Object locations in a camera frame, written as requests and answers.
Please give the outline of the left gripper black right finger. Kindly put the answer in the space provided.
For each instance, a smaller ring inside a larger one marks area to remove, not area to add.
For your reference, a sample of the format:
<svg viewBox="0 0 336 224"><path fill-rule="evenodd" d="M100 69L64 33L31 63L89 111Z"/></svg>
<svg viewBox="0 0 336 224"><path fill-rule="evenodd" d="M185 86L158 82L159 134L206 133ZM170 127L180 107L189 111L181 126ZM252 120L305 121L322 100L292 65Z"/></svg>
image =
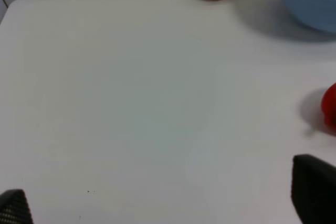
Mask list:
<svg viewBox="0 0 336 224"><path fill-rule="evenodd" d="M294 156L291 200L302 223L335 223L335 167L309 154Z"/></svg>

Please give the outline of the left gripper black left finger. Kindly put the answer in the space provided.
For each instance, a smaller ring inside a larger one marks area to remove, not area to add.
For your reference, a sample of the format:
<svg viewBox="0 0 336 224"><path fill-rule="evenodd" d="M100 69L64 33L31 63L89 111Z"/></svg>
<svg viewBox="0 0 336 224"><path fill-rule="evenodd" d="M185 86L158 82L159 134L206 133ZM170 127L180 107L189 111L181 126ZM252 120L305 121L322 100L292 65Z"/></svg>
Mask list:
<svg viewBox="0 0 336 224"><path fill-rule="evenodd" d="M33 224L30 207L22 189L10 189L1 194L1 224Z"/></svg>

